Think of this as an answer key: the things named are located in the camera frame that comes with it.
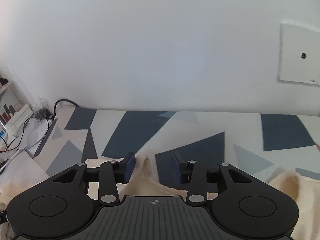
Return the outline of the cream sweater with fur cuffs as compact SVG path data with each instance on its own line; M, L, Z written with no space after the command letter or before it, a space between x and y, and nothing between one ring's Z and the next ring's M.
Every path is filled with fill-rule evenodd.
M121 197L170 196L186 197L185 190L164 186L152 179L150 159L141 155L127 184L117 184ZM13 160L1 174L1 210L5 210L16 195L48 179L49 176L31 158ZM300 211L292 233L293 239L319 239L319 180L290 170L273 178L269 185L289 195Z

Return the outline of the geometric patterned bed sheet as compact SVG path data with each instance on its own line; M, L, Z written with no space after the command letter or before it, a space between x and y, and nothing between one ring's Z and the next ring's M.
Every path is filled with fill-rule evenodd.
M258 113L111 111L61 108L35 152L50 176L87 159L147 155L152 178L182 189L172 152L216 168L221 163L263 181L293 170L319 178L319 118Z

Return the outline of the crumpled clear plastic bag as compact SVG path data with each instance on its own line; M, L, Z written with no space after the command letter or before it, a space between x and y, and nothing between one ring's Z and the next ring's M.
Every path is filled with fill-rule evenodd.
M53 114L49 110L49 104L46 99L38 97L31 108L33 110L33 116L36 118L36 120L52 120Z

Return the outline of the white shelf with items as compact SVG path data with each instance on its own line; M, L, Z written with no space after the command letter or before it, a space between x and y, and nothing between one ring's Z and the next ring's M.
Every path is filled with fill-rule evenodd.
M33 111L15 84L1 78L1 153L16 149L14 141L23 135Z

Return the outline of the white wall socket panel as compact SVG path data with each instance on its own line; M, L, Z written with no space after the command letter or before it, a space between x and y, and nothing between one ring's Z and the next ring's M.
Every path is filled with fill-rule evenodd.
M279 80L319 85L319 31L280 26Z

